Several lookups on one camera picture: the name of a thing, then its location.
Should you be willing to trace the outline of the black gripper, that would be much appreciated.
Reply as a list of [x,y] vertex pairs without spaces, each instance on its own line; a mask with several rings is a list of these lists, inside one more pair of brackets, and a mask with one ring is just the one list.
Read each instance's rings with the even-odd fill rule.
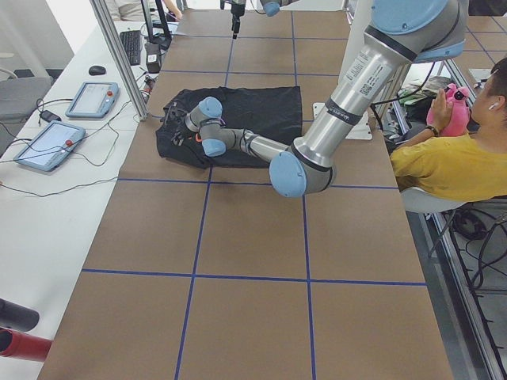
[[175,146],[181,146],[190,138],[190,131],[185,123],[187,111],[175,105],[171,105],[165,111],[165,125],[170,130],[170,140]]
[[241,26],[240,17],[242,17],[246,11],[246,0],[230,0],[230,4],[231,14],[233,15],[231,24],[232,38],[237,39]]

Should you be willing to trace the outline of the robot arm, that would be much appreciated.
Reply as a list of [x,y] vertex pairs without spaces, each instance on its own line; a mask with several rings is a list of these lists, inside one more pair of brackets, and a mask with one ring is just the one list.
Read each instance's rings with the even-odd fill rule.
[[[226,3],[231,5],[231,15],[232,15],[231,31],[232,38],[236,40],[240,31],[241,17],[245,15],[246,1],[244,0],[221,1],[220,9],[223,10],[224,5]],[[293,3],[292,0],[261,1],[264,14],[266,14],[268,17],[275,16],[280,11],[281,7],[288,6],[292,3]]]
[[268,162],[271,184],[282,196],[321,192],[336,176],[338,145],[399,67],[462,53],[468,6],[467,1],[374,1],[364,46],[309,130],[289,146],[246,129],[224,127],[223,107],[214,97],[204,98],[183,116],[170,146],[199,136],[209,158],[240,150]]

